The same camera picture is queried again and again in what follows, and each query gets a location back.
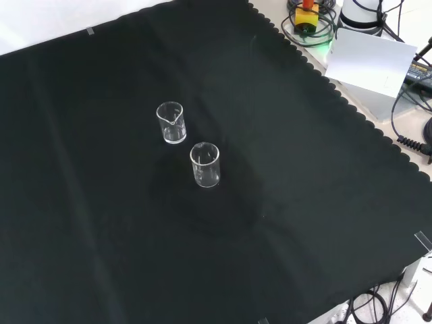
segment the clear tape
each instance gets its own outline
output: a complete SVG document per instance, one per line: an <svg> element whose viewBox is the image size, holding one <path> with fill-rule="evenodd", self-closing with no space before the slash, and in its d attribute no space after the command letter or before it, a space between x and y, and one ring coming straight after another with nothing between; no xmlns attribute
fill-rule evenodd
<svg viewBox="0 0 432 324"><path fill-rule="evenodd" d="M422 231L419 233L414 234L417 240L420 241L420 243L427 249L427 254L432 252L432 242L429 241L429 239L426 237L426 235L423 234Z"/></svg>

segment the black tablecloth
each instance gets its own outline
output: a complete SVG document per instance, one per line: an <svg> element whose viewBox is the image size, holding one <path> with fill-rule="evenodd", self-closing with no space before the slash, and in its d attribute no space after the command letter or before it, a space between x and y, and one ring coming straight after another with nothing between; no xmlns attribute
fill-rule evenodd
<svg viewBox="0 0 432 324"><path fill-rule="evenodd" d="M429 178L247 3L94 31L0 58L0 322L306 323L425 252Z"/></svg>

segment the white wall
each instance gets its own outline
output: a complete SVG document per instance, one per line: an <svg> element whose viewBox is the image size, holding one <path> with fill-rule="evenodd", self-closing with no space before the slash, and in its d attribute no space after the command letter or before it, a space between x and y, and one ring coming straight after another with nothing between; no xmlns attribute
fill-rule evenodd
<svg viewBox="0 0 432 324"><path fill-rule="evenodd" d="M0 55L171 0L0 0Z"/></svg>

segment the glass beaker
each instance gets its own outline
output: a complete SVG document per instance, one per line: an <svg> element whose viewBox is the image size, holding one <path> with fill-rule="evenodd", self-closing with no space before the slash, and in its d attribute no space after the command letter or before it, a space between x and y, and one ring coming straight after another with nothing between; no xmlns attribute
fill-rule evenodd
<svg viewBox="0 0 432 324"><path fill-rule="evenodd" d="M221 179L219 149L216 145L201 142L190 151L190 160L196 183L204 188L216 186Z"/></svg>
<svg viewBox="0 0 432 324"><path fill-rule="evenodd" d="M179 103L169 101L156 110L162 129L163 139L169 144L178 144L186 138L183 107Z"/></svg>

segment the table leg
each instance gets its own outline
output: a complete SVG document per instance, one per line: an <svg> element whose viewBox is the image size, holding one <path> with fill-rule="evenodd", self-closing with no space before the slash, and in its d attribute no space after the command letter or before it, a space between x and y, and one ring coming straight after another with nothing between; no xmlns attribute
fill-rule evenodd
<svg viewBox="0 0 432 324"><path fill-rule="evenodd" d="M427 313L423 314L423 319L424 319L426 322L430 322L430 321L432 321L432 304L431 304L431 306L429 307L429 310L427 311Z"/></svg>

